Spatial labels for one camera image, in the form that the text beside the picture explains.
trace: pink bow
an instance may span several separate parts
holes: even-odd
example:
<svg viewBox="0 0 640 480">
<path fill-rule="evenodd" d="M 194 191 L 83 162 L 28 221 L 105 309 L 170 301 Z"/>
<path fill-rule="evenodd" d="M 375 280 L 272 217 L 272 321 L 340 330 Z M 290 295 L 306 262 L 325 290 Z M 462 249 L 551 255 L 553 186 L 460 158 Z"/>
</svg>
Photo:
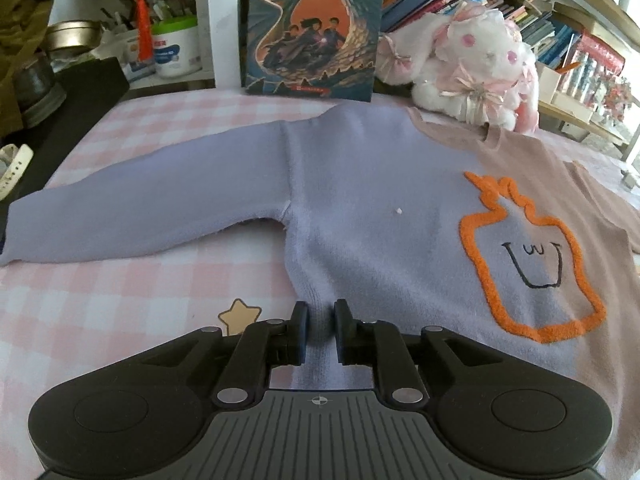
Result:
<svg viewBox="0 0 640 480">
<path fill-rule="evenodd" d="M 393 38 L 387 34 L 382 34 L 378 41 L 378 55 L 382 56 L 384 63 L 380 67 L 380 73 L 387 73 L 391 70 L 397 75 L 408 75 L 411 72 L 411 56 L 401 56 L 396 50 Z"/>
<path fill-rule="evenodd" d="M 513 82 L 503 79 L 478 81 L 460 63 L 449 74 L 441 73 L 435 85 L 441 96 L 464 96 L 465 121 L 481 124 L 485 113 L 490 121 L 497 119 L 504 95 L 513 87 Z"/>
</svg>

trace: star pattern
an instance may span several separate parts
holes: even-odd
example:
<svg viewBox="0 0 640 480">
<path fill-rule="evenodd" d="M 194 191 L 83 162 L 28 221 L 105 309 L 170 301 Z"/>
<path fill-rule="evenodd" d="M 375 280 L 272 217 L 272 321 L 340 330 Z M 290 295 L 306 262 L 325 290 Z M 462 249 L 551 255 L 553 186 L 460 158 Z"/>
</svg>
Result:
<svg viewBox="0 0 640 480">
<path fill-rule="evenodd" d="M 226 326 L 227 335 L 236 335 L 255 322 L 262 313 L 259 306 L 247 306 L 240 298 L 234 300 L 229 310 L 220 312 L 218 319 Z"/>
</svg>

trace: metal tin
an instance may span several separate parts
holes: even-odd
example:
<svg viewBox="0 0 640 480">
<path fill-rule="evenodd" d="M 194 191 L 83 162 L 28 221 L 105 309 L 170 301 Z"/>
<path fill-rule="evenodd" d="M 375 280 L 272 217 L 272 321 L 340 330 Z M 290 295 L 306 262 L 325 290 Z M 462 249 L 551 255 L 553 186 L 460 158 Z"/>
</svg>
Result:
<svg viewBox="0 0 640 480">
<path fill-rule="evenodd" d="M 42 49 L 52 58 L 75 57 L 100 45 L 99 22 L 72 20 L 51 25 L 42 41 Z"/>
</svg>

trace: red tassel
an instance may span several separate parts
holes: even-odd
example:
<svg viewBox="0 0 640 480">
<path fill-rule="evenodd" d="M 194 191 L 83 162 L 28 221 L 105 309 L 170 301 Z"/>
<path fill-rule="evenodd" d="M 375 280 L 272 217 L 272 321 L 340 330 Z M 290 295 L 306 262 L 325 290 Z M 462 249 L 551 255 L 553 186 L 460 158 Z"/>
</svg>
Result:
<svg viewBox="0 0 640 480">
<path fill-rule="evenodd" d="M 145 0 L 136 0 L 136 3 L 138 6 L 138 60 L 146 61 L 154 56 L 149 12 Z"/>
</svg>

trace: orange embroidered outline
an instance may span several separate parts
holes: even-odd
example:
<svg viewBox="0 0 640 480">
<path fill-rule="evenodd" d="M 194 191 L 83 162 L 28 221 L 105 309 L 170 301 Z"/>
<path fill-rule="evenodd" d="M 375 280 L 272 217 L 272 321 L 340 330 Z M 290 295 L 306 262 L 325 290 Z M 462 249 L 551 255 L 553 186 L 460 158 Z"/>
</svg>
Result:
<svg viewBox="0 0 640 480">
<path fill-rule="evenodd" d="M 460 220 L 460 239 L 466 255 L 476 267 L 484 296 L 498 325 L 509 333 L 528 337 L 539 343 L 553 343 L 571 339 L 597 328 L 607 317 L 607 309 L 585 276 L 580 244 L 564 222 L 553 216 L 537 217 L 536 205 L 533 200 L 521 195 L 518 192 L 517 184 L 510 177 L 505 176 L 497 181 L 492 176 L 480 177 L 469 171 L 465 171 L 465 177 L 481 191 L 480 201 L 489 211 L 473 213 L 462 218 Z M 478 245 L 476 245 L 475 236 L 476 229 L 501 222 L 507 218 L 507 210 L 498 202 L 500 195 L 512 200 L 518 207 L 523 208 L 527 220 L 533 225 L 555 226 L 562 231 L 574 260 L 575 280 L 582 293 L 591 303 L 593 307 L 592 314 L 582 319 L 562 324 L 546 325 L 541 328 L 533 328 L 532 326 L 518 323 L 511 318 L 502 304 L 500 293 L 495 286 L 494 279 L 491 277 L 491 271 L 482 257 Z"/>
</svg>

